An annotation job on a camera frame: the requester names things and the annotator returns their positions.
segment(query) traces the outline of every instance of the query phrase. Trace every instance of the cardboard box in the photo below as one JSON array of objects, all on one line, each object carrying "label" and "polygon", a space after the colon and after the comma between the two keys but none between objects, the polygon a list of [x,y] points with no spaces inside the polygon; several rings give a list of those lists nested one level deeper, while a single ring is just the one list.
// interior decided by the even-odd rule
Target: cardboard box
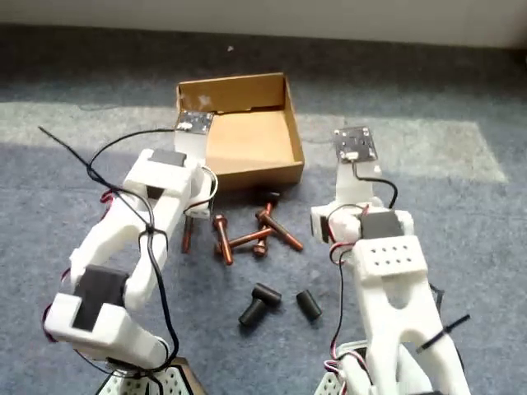
[{"label": "cardboard box", "polygon": [[297,184],[304,153],[282,73],[182,82],[178,110],[215,113],[206,162],[220,190]]}]

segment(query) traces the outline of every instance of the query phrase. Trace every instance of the bolt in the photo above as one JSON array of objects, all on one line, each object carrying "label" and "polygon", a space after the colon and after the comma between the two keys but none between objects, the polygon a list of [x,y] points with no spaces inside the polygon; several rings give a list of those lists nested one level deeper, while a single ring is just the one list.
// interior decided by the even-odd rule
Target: bolt
[{"label": "bolt", "polygon": [[277,234],[281,235],[286,243],[291,245],[296,251],[301,251],[304,246],[300,241],[295,239],[283,226],[276,222],[268,213],[267,210],[263,209],[256,213],[256,218],[262,224],[273,228]]},{"label": "bolt", "polygon": [[[236,239],[229,240],[229,246],[231,247],[231,249],[233,249],[242,244],[249,243],[250,241],[253,241],[256,239],[262,239],[263,237],[267,237],[270,234],[272,234],[272,232],[273,230],[266,226],[265,229],[259,230],[258,232],[254,232],[249,235],[245,235],[245,236],[238,237]],[[216,243],[214,245],[214,253],[217,253],[217,254],[222,253],[222,245],[220,243]]]},{"label": "bolt", "polygon": [[222,254],[223,258],[225,259],[225,263],[227,266],[230,266],[233,261],[231,246],[229,245],[229,239],[227,238],[227,219],[223,215],[218,214],[217,216],[214,216],[212,224],[214,225],[214,228],[216,228],[216,231],[219,235],[219,241],[220,245],[222,246]]},{"label": "bolt", "polygon": [[[271,211],[273,210],[273,204],[271,202],[267,203],[265,206],[265,211],[270,216]],[[268,226],[261,225],[260,230],[267,229]],[[262,237],[260,240],[258,240],[258,243],[253,247],[253,254],[256,255],[259,258],[263,258],[267,255],[268,247],[267,247],[267,237]]]},{"label": "bolt", "polygon": [[189,253],[190,251],[190,239],[192,237],[193,227],[194,227],[194,218],[191,216],[185,216],[183,239],[181,240],[181,252],[182,253]]}]

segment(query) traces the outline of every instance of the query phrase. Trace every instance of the black rubber cap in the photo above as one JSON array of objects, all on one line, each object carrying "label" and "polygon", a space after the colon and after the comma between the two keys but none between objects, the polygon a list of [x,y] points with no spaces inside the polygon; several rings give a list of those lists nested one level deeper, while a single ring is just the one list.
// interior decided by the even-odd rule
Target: black rubber cap
[{"label": "black rubber cap", "polygon": [[262,300],[267,306],[277,307],[282,301],[282,294],[259,282],[253,288],[253,298]]},{"label": "black rubber cap", "polygon": [[302,313],[310,321],[315,321],[322,314],[322,310],[316,304],[315,299],[308,290],[302,291],[296,296],[296,302],[300,306]]},{"label": "black rubber cap", "polygon": [[262,300],[254,298],[247,310],[238,318],[238,321],[244,327],[253,327],[260,322],[265,313],[267,313],[267,305]]}]

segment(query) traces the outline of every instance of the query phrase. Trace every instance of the wire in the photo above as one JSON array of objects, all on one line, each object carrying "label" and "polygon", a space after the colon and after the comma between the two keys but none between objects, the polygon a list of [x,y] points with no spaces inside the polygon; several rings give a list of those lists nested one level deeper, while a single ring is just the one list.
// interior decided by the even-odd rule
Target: wire
[{"label": "wire", "polygon": [[340,265],[340,262],[339,261],[335,261],[333,259],[333,254],[335,253],[335,251],[337,251],[337,249],[340,249],[342,247],[349,247],[349,246],[353,246],[355,245],[355,243],[348,243],[348,242],[343,242],[343,241],[340,241],[338,243],[335,243],[331,246],[331,248],[329,249],[329,260],[334,264],[334,265]]},{"label": "wire", "polygon": [[191,208],[194,208],[194,207],[196,207],[196,206],[201,206],[201,205],[204,204],[204,203],[208,203],[208,202],[210,202],[211,200],[213,200],[214,197],[216,196],[216,193],[217,193],[217,187],[218,187],[218,181],[217,181],[217,176],[216,176],[216,174],[215,174],[212,170],[210,170],[207,166],[205,166],[205,165],[201,166],[201,168],[202,168],[203,170],[207,171],[207,172],[210,174],[211,178],[212,178],[212,184],[213,184],[213,186],[212,186],[212,192],[211,192],[211,194],[210,194],[205,200],[202,200],[202,201],[200,201],[200,202],[192,203],[192,204],[189,205],[187,208],[185,208],[185,209],[183,210],[183,214],[185,214],[185,215],[187,215],[187,211],[190,210]]},{"label": "wire", "polygon": [[445,296],[445,291],[440,290],[436,286],[434,286],[431,282],[428,282],[428,285],[430,286],[430,289],[434,291],[436,294],[436,308],[437,313],[439,313],[439,316],[441,316],[441,306],[443,304],[443,297]]},{"label": "wire", "polygon": [[[346,249],[345,251],[342,251],[340,253],[340,256],[338,257],[338,262],[335,262],[333,260],[333,252],[337,248],[340,248],[340,247],[343,247],[343,246],[346,246],[346,245],[347,246],[351,246],[351,248],[350,249]],[[335,243],[332,246],[332,248],[330,249],[330,252],[329,252],[329,258],[331,259],[331,262],[335,263],[336,265],[338,265],[338,271],[340,273],[340,307],[339,307],[337,329],[335,330],[335,334],[333,335],[333,338],[331,340],[331,344],[330,344],[330,347],[329,347],[332,360],[326,360],[324,362],[324,368],[328,372],[333,373],[336,378],[338,378],[339,375],[340,375],[340,371],[339,371],[339,368],[338,368],[339,361],[344,356],[354,356],[357,359],[357,361],[359,362],[359,364],[362,365],[363,369],[367,372],[366,362],[364,361],[362,356],[360,354],[358,354],[356,351],[347,351],[347,352],[343,353],[342,355],[337,356],[337,338],[338,338],[338,334],[340,333],[340,329],[341,329],[342,324],[343,324],[343,313],[344,313],[343,256],[344,256],[345,253],[348,253],[349,251],[352,250],[352,246],[353,245],[354,245],[353,243]],[[345,395],[346,393],[347,393],[347,383],[346,383],[346,379],[344,379],[343,380],[343,386],[340,388],[340,391],[338,392],[338,394],[339,395]]]},{"label": "wire", "polygon": [[[137,194],[137,193],[135,193],[133,191],[130,191],[130,190],[127,190],[125,188],[121,188],[121,187],[119,187],[117,185],[109,183],[95,169],[93,169],[93,163],[97,159],[97,157],[99,157],[99,155],[102,152],[104,152],[106,149],[110,148],[111,146],[113,146],[117,142],[121,142],[122,140],[125,140],[125,139],[130,138],[130,137],[134,137],[134,136],[137,136],[137,135],[141,135],[141,134],[154,133],[154,132],[172,132],[173,129],[159,128],[159,129],[151,129],[151,130],[145,130],[145,131],[140,131],[140,132],[132,132],[130,134],[124,135],[124,136],[119,137],[118,139],[116,139],[116,140],[114,140],[112,142],[107,143],[103,147],[101,147],[101,149],[99,149],[92,156],[92,158],[91,158],[91,160],[89,162],[86,162],[73,148],[71,148],[66,142],[63,142],[58,137],[54,136],[51,132],[48,132],[47,130],[45,130],[41,126],[39,126],[39,130],[41,132],[43,132],[44,134],[46,134],[51,139],[53,139],[54,141],[56,141],[59,145],[61,145],[64,148],[66,148],[73,156],[75,156],[75,158],[77,158],[86,167],[86,172],[87,172],[88,176],[93,181],[97,182],[98,184],[106,186],[112,193],[114,193],[118,198],[120,198],[128,206],[128,208],[130,208],[130,210],[132,210],[134,212],[134,214],[136,214],[145,223],[146,228],[145,228],[145,232],[143,234],[147,235],[148,256],[149,256],[149,258],[151,260],[152,268],[153,268],[154,273],[156,275],[157,285],[158,285],[159,293],[160,293],[160,296],[161,296],[161,307],[162,307],[162,310],[163,310],[163,315],[164,315],[164,318],[165,318],[166,327],[167,327],[167,330],[168,330],[168,332],[170,334],[172,342],[174,344],[174,348],[172,349],[172,352],[170,353],[168,358],[166,358],[166,361],[161,366],[159,366],[159,367],[157,367],[155,369],[142,369],[140,367],[137,367],[137,368],[138,368],[139,371],[143,371],[143,372],[146,373],[145,376],[143,376],[143,377],[146,377],[148,375],[152,375],[152,373],[159,372],[159,371],[162,371],[162,370],[166,369],[167,367],[170,366],[171,361],[177,356],[177,353],[178,353],[178,350],[179,350],[179,346],[180,346],[179,339],[177,337],[177,334],[175,333],[175,330],[174,330],[174,327],[172,325],[171,318],[170,318],[170,311],[169,311],[168,302],[167,302],[167,299],[166,299],[166,289],[165,289],[165,285],[164,285],[163,278],[162,278],[162,275],[161,275],[161,269],[159,268],[159,265],[157,264],[156,257],[154,256],[153,249],[152,249],[154,234],[156,232],[157,233],[162,233],[162,234],[165,234],[165,237],[166,237],[166,233],[163,232],[162,230],[157,230],[156,229],[152,206],[151,206],[150,202],[146,198],[144,198],[143,196],[141,196],[141,195],[139,195],[139,194]],[[213,172],[209,168],[207,168],[207,170],[210,172],[210,174],[213,174]],[[213,195],[217,191],[217,178],[216,178],[216,175],[214,175],[213,178],[215,180],[215,190],[214,190],[212,196],[209,198],[209,200],[213,198]],[[143,218],[143,216],[138,211],[136,211],[127,202],[126,199],[124,199],[120,195],[120,193],[126,193],[128,195],[134,196],[139,201],[141,201],[144,204],[144,206],[147,208],[149,221],[146,221]]]},{"label": "wire", "polygon": [[148,378],[157,384],[157,387],[159,388],[157,395],[164,395],[165,390],[163,389],[163,384],[161,384],[161,381],[159,381],[154,375],[148,376]]},{"label": "wire", "polygon": [[331,345],[330,345],[330,353],[333,360],[337,360],[337,338],[338,334],[340,333],[340,328],[343,325],[343,315],[344,315],[344,273],[343,273],[343,256],[345,253],[348,253],[352,250],[346,249],[345,251],[342,251],[340,253],[340,256],[338,257],[338,271],[340,272],[340,307],[339,307],[339,314],[338,314],[338,325],[337,329],[335,330],[335,334],[333,335],[333,339],[331,339]]},{"label": "wire", "polygon": [[365,206],[359,206],[358,204],[355,204],[355,203],[346,203],[346,204],[342,204],[336,208],[334,208],[329,214],[328,216],[326,216],[326,221],[328,222],[328,231],[329,231],[329,238],[331,239],[331,241],[333,243],[335,243],[337,240],[335,239],[335,235],[333,233],[333,230],[331,229],[331,225],[329,224],[329,219],[331,218],[331,216],[338,210],[340,210],[341,208],[344,208],[344,207],[356,207],[356,208],[360,208],[362,210],[362,213],[361,213],[361,216],[364,216],[367,211],[368,211],[368,208],[369,208],[369,205],[366,204]]},{"label": "wire", "polygon": [[91,365],[91,367],[99,370],[101,373],[107,374],[109,376],[114,377],[123,377],[122,375],[116,374],[115,372],[109,372],[108,370],[102,369],[100,366],[97,366],[93,362],[91,362],[89,359],[87,359],[79,350],[74,350],[78,356],[80,356],[87,364]]},{"label": "wire", "polygon": [[370,181],[372,183],[381,183],[381,184],[389,185],[394,190],[394,194],[392,195],[392,199],[389,202],[388,208],[392,208],[394,206],[395,201],[397,201],[397,196],[399,195],[399,190],[397,189],[397,185],[395,185],[388,179],[378,179],[374,177],[360,177],[357,174],[357,163],[352,162],[352,167],[353,167],[353,175],[355,175],[355,178],[357,178],[360,181]]}]

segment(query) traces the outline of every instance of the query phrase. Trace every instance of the cable tie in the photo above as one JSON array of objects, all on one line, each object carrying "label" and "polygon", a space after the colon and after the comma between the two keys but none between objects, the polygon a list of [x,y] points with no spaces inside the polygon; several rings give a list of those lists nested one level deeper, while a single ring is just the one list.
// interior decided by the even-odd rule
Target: cable tie
[{"label": "cable tie", "polygon": [[466,314],[457,321],[454,321],[450,325],[447,325],[443,328],[443,330],[439,333],[437,333],[432,339],[430,339],[428,342],[423,343],[420,347],[416,349],[416,352],[419,354],[420,352],[425,351],[427,348],[430,348],[434,345],[437,341],[439,341],[444,335],[452,332],[456,327],[461,325],[462,323],[468,321],[470,319],[470,314]]}]

